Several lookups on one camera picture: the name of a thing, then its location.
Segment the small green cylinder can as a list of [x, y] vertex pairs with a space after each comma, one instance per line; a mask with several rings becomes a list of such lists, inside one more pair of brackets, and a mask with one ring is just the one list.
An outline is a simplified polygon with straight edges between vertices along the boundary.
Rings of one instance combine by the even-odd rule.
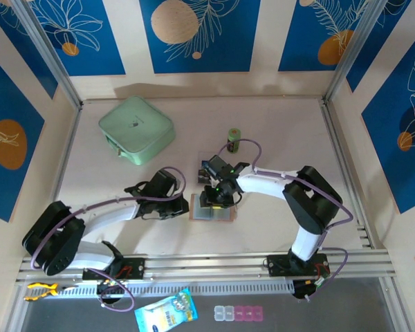
[[238, 128], [231, 128], [228, 132], [227, 150], [231, 154], [237, 153], [239, 149], [239, 140], [241, 139], [241, 131]]

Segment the yellow handled pliers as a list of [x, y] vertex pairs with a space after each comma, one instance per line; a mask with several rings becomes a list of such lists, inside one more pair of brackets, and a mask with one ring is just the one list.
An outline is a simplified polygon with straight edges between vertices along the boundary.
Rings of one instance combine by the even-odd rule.
[[47, 284], [43, 282], [33, 282], [26, 287], [30, 290], [30, 294], [24, 297], [27, 302], [34, 302], [41, 298], [48, 296], [58, 296], [62, 291], [71, 291], [77, 288], [77, 285], [66, 284], [61, 285], [58, 283]]

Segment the blue plastic snack packet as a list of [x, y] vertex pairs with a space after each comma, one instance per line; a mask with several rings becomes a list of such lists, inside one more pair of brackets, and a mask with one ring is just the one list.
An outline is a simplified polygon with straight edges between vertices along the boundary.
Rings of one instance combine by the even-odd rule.
[[198, 320], [199, 315], [188, 288], [134, 311], [139, 332], [168, 332]]

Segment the aluminium side rail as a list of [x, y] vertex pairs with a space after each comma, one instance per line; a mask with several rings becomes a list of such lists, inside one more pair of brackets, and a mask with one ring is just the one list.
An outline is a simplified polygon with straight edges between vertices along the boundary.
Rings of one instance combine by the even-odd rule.
[[43, 184], [49, 184], [50, 191], [49, 195], [43, 196], [44, 200], [39, 202], [37, 216], [41, 216], [45, 209], [60, 196], [81, 113], [82, 107], [72, 112], [68, 122], [60, 122], [56, 118], [53, 125], [49, 127], [46, 136], [50, 141], [49, 150], [43, 153], [42, 166], [44, 171], [50, 171], [53, 175], [50, 181], [42, 181]]
[[321, 110], [326, 128], [329, 132], [331, 144], [335, 152], [340, 171], [342, 173], [344, 188], [349, 195], [348, 205], [354, 215], [356, 227], [360, 234], [362, 247], [366, 249], [375, 249], [376, 244], [372, 239], [369, 225], [367, 224], [365, 209], [362, 206], [360, 195], [358, 194], [354, 174], [350, 165], [350, 153], [347, 142], [342, 132], [342, 127], [338, 121], [334, 108], [325, 100], [321, 101]]

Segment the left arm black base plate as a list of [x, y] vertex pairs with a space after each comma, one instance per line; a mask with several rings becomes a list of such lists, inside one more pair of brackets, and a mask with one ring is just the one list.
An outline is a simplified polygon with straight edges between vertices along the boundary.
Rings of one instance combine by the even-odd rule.
[[115, 259], [104, 273], [114, 279], [143, 279], [145, 259], [143, 257]]

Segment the mint green zip case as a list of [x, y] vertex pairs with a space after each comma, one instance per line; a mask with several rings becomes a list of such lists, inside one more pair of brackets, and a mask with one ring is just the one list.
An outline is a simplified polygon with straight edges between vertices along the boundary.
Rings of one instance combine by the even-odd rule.
[[109, 146], [134, 165], [149, 162], [176, 137], [172, 120], [139, 96], [110, 110], [98, 125]]

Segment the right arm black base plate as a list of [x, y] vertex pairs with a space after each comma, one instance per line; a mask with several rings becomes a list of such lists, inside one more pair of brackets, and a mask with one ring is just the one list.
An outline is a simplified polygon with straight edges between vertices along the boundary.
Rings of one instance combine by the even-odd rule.
[[268, 255], [266, 267], [271, 277], [327, 277], [331, 271], [325, 254], [316, 253], [308, 261], [294, 254]]

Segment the aluminium frame post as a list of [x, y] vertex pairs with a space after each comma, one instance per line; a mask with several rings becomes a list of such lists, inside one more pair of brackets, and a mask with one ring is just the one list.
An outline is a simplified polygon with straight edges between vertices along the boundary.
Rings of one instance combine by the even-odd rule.
[[337, 96], [340, 87], [347, 83], [354, 93], [369, 67], [387, 41], [395, 21], [388, 11], [388, 0], [366, 0], [366, 10], [353, 32], [349, 45], [334, 70], [331, 82], [323, 95], [327, 106]]
[[49, 67], [59, 85], [62, 87], [68, 101], [73, 105], [73, 108], [76, 111], [80, 112], [82, 109], [82, 101], [73, 86], [61, 59], [30, 5], [26, 0], [10, 0], [10, 2], [12, 4], [12, 9], [24, 26], [31, 41], [37, 48], [37, 51]]

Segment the aluminium mounting rail beam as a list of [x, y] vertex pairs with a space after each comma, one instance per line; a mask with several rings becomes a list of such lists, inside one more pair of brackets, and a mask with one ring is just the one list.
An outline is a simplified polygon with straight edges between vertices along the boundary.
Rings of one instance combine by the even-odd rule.
[[[339, 278], [395, 277], [386, 250], [326, 250], [331, 273]], [[215, 255], [130, 255], [143, 257], [142, 282], [214, 282], [268, 280], [267, 252]]]

